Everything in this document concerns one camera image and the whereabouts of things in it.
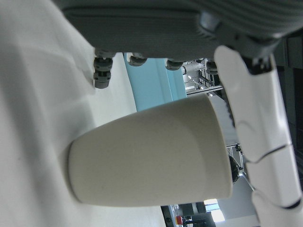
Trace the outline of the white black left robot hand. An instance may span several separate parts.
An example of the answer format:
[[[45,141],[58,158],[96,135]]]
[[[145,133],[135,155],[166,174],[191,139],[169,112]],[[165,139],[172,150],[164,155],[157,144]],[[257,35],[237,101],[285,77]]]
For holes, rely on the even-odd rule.
[[[303,195],[273,51],[303,27],[300,0],[57,0],[96,49],[97,88],[111,59],[167,58],[176,70],[213,54],[248,160],[253,204],[263,227],[300,227]]]

